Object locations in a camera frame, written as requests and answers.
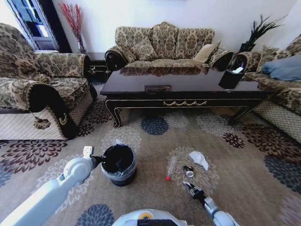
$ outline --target sofa skirt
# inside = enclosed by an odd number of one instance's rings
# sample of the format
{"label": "sofa skirt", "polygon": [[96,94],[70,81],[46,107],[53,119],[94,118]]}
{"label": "sofa skirt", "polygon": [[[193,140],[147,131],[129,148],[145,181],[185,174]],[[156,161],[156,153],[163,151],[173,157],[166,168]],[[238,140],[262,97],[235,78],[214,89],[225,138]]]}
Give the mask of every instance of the sofa skirt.
{"label": "sofa skirt", "polygon": [[269,100],[263,101],[254,110],[283,132],[301,143],[301,116],[295,114]]}
{"label": "sofa skirt", "polygon": [[[69,115],[78,126],[86,114],[93,100],[90,92],[69,112]],[[0,114],[0,140],[41,140],[41,139],[67,139],[62,134],[60,124],[53,111],[47,106],[42,111],[34,113],[40,119],[48,119],[51,123],[46,129],[37,129],[33,123],[31,113]]]}

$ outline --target sofa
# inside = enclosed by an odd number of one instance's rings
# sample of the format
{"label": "sofa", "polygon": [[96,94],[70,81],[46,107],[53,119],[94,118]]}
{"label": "sofa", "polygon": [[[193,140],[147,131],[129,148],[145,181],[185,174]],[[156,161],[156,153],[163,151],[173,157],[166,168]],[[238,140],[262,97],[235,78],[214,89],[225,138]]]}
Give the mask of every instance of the sofa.
{"label": "sofa", "polygon": [[0,23],[0,140],[69,139],[96,99],[83,54],[34,53]]}
{"label": "sofa", "polygon": [[[117,27],[115,43],[105,53],[109,71],[122,67],[215,67],[220,71],[227,69],[233,52],[218,48],[206,64],[192,58],[206,45],[211,44],[214,30],[209,28],[177,28],[167,22],[162,22],[152,28]],[[158,58],[152,61],[127,60],[127,52],[121,47],[132,48],[144,39],[151,42]]]}
{"label": "sofa", "polygon": [[[279,59],[300,54],[301,34],[285,50],[270,48],[264,57]],[[301,143],[301,82],[276,80],[260,72],[258,65],[262,57],[263,52],[241,52],[235,62],[235,67],[244,68],[245,79],[260,82],[279,91],[278,95],[258,106],[255,112]]]}

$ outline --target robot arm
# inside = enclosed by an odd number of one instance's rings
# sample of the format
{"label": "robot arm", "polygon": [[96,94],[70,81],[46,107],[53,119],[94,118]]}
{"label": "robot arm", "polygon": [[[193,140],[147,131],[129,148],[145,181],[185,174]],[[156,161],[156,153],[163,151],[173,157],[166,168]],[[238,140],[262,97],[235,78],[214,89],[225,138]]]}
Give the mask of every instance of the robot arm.
{"label": "robot arm", "polygon": [[102,157],[93,157],[93,151],[92,146],[85,146],[82,158],[70,160],[60,176],[40,187],[7,216],[1,226],[43,225],[65,201],[69,190],[83,184],[103,160]]}
{"label": "robot arm", "polygon": [[183,181],[183,183],[189,188],[189,192],[193,199],[198,199],[202,203],[204,209],[210,214],[216,226],[239,226],[229,213],[225,213],[218,209],[211,197],[206,197],[204,195],[203,189],[194,186],[187,181]]}

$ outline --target potted plant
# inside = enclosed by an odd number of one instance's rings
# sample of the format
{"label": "potted plant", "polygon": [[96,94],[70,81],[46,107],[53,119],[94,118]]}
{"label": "potted plant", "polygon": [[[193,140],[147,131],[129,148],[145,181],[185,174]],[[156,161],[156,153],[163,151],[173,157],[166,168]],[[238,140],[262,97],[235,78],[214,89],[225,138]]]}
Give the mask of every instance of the potted plant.
{"label": "potted plant", "polygon": [[282,24],[277,24],[280,20],[285,18],[286,16],[274,20],[272,22],[266,22],[269,19],[269,16],[265,19],[263,19],[263,15],[260,15],[260,23],[258,23],[256,20],[253,21],[253,26],[251,29],[251,36],[248,41],[241,44],[240,52],[249,52],[251,51],[254,46],[256,45],[255,42],[257,39],[259,39],[261,36],[263,36],[267,31],[274,29],[276,27],[281,26]]}
{"label": "potted plant", "polygon": [[81,7],[79,7],[78,4],[73,5],[66,3],[59,3],[59,7],[77,39],[80,53],[86,53],[81,37],[81,24],[83,21],[83,11]]}

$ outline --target table leg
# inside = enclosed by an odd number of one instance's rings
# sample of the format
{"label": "table leg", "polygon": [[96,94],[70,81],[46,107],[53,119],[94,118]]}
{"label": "table leg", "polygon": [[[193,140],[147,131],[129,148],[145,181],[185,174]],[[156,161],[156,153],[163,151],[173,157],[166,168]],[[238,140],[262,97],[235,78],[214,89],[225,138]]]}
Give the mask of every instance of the table leg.
{"label": "table leg", "polygon": [[262,100],[258,101],[255,104],[252,104],[252,105],[250,105],[248,107],[242,107],[238,112],[236,112],[233,116],[231,116],[231,118],[229,119],[229,124],[230,125],[236,124],[239,119],[241,119],[246,114],[248,114],[249,112],[251,112],[253,109],[255,109],[261,103],[262,103]]}
{"label": "table leg", "polygon": [[114,127],[119,128],[121,126],[121,119],[119,116],[119,113],[117,112],[117,106],[115,105],[114,101],[106,100],[105,106],[112,115],[112,118],[114,119]]}

